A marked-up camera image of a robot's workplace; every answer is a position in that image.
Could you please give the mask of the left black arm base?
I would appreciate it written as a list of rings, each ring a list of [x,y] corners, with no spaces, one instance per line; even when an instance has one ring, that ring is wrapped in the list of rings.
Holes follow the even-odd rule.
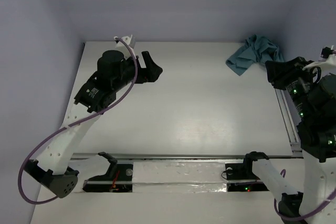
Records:
[[[106,171],[86,179],[82,190],[87,193],[131,193],[133,164],[119,164],[118,160],[108,153],[98,153],[99,158],[108,162]]]

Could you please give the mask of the teal t shirt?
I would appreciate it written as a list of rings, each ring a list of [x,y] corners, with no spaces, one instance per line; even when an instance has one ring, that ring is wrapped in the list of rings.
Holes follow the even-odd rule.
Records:
[[[265,66],[266,61],[284,62],[280,47],[267,37],[254,34],[226,60],[226,65],[241,76],[253,64]]]

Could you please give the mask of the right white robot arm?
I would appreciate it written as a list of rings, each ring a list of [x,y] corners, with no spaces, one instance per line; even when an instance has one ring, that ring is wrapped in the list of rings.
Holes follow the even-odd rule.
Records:
[[[335,75],[322,76],[319,63],[302,57],[265,66],[268,82],[288,91],[301,118],[304,190],[292,187],[262,152],[246,154],[241,171],[265,184],[283,223],[335,223]]]

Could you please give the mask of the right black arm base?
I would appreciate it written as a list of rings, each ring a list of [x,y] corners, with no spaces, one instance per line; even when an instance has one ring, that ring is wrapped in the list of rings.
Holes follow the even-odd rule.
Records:
[[[268,191],[257,176],[246,172],[242,163],[225,164],[221,177],[226,181],[228,192]]]

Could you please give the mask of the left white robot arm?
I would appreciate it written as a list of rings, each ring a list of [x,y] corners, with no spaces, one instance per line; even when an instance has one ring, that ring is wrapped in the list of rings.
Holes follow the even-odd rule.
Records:
[[[70,194],[78,182],[79,171],[69,167],[75,149],[93,124],[109,109],[120,103],[129,89],[117,98],[125,86],[155,82],[163,69],[148,51],[141,53],[145,66],[138,57],[120,50],[105,51],[97,61],[96,71],[75,95],[74,104],[63,126],[46,138],[48,146],[36,158],[27,157],[19,174],[24,172],[49,189],[55,198]]]

